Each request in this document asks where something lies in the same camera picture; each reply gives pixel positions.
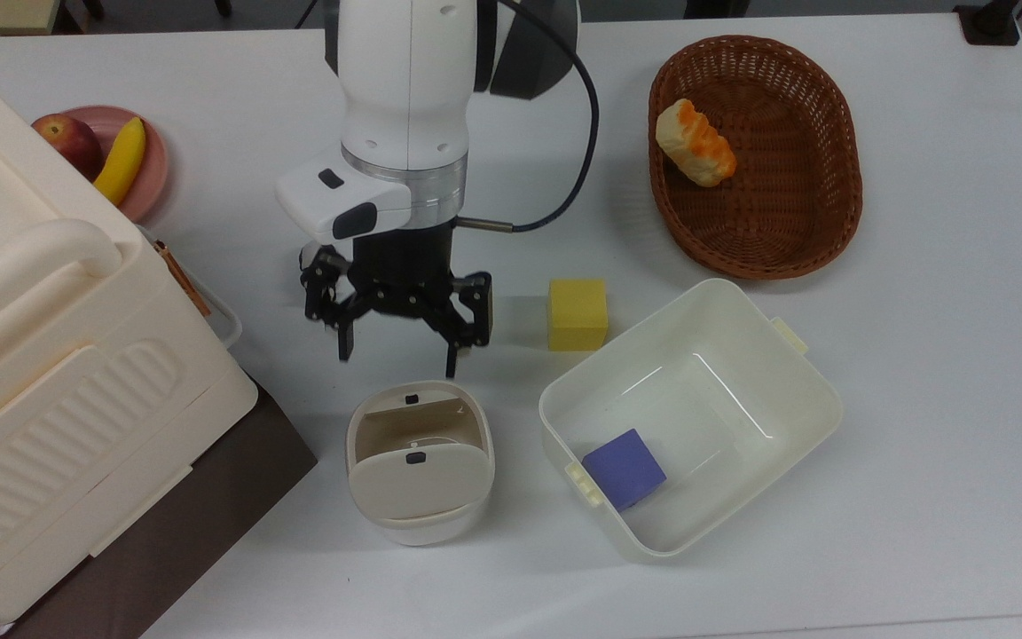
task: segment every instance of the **pink plate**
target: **pink plate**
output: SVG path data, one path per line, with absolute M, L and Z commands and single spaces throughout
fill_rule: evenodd
M 149 218 L 152 208 L 157 204 L 159 197 L 164 194 L 164 186 L 168 181 L 168 149 L 164 144 L 164 139 L 149 121 L 138 117 L 137 113 L 121 106 L 90 105 L 78 106 L 77 109 L 62 111 L 71 118 L 85 122 L 86 125 L 97 134 L 97 140 L 101 142 L 101 151 L 108 156 L 109 149 L 112 148 L 112 141 L 118 137 L 121 127 L 132 118 L 141 118 L 144 122 L 144 133 L 147 134 L 146 145 L 144 147 L 144 161 L 141 163 L 141 171 L 137 174 L 137 179 L 129 189 L 129 194 L 125 195 L 125 201 L 118 207 L 125 217 L 133 222 L 143 222 Z

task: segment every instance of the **container handle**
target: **container handle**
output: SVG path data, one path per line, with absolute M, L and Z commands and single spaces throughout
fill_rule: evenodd
M 591 507 L 596 508 L 605 504 L 605 494 L 602 494 L 602 490 L 597 487 L 594 477 L 589 476 L 586 468 L 578 461 L 570 461 L 565 470 L 567 470 L 567 477 L 570 477 L 574 489 L 578 490 L 578 494 Z
M 0 246 L 0 311 L 52 272 L 80 262 L 93 278 L 121 268 L 112 239 L 84 219 L 50 219 Z
M 792 345 L 792 347 L 795 348 L 795 351 L 798 351 L 799 355 L 806 355 L 806 352 L 810 351 L 810 348 L 806 346 L 806 343 L 803 343 L 802 339 L 798 338 L 798 335 L 795 335 L 795 331 L 791 330 L 791 327 L 787 325 L 787 322 L 783 322 L 783 320 L 779 319 L 779 317 L 772 317 L 771 324 L 776 328 L 776 330 L 779 331 L 780 335 L 783 335 L 784 339 L 787 339 L 787 344 Z

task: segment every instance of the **brown basket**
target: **brown basket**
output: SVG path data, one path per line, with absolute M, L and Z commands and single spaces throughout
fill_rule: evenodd
M 679 98 L 728 139 L 733 177 L 702 187 L 657 145 L 656 119 Z M 649 91 L 649 176 L 677 243 L 710 270 L 795 278 L 846 247 L 863 214 L 854 123 L 831 77 L 782 42 L 710 37 L 677 52 Z

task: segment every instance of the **purple cube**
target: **purple cube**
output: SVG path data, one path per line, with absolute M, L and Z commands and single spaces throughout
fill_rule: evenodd
M 586 454 L 583 467 L 619 513 L 649 497 L 665 478 L 664 470 L 634 428 Z

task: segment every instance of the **black cable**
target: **black cable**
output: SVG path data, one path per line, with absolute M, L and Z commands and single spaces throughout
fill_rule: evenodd
M 555 222 L 560 215 L 562 215 L 571 203 L 575 201 L 575 197 L 578 197 L 578 192 L 582 190 L 583 183 L 586 181 L 586 174 L 589 173 L 589 163 L 591 163 L 594 157 L 594 146 L 597 145 L 597 123 L 599 123 L 599 105 L 597 105 L 597 90 L 594 89 L 594 81 L 589 77 L 589 72 L 586 71 L 586 64 L 583 63 L 578 57 L 578 53 L 570 47 L 570 45 L 562 39 L 551 28 L 551 25 L 544 24 L 535 13 L 523 9 L 519 4 L 514 3 L 512 0 L 499 0 L 500 4 L 514 11 L 516 15 L 522 16 L 529 24 L 535 25 L 536 29 L 542 31 L 545 36 L 550 37 L 550 39 L 555 42 L 557 47 L 562 50 L 565 56 L 570 59 L 574 69 L 578 71 L 578 76 L 583 80 L 583 84 L 586 85 L 586 97 L 589 97 L 589 140 L 586 141 L 586 156 L 583 158 L 582 170 L 578 171 L 578 178 L 574 180 L 574 185 L 570 189 L 570 194 L 567 198 L 563 199 L 559 208 L 552 211 L 552 213 L 545 218 L 537 219 L 536 222 L 528 224 L 515 224 L 511 226 L 512 233 L 524 233 L 526 231 L 533 231 L 539 229 L 541 226 Z
M 299 22 L 296 24 L 296 25 L 294 25 L 294 29 L 301 29 L 301 24 L 304 24 L 306 21 L 306 17 L 310 15 L 310 11 L 313 11 L 313 6 L 315 4 L 317 4 L 317 3 L 318 3 L 318 0 L 310 0 L 309 7 L 307 7 L 306 11 L 304 11 L 304 13 L 301 13 L 301 17 L 299 17 Z

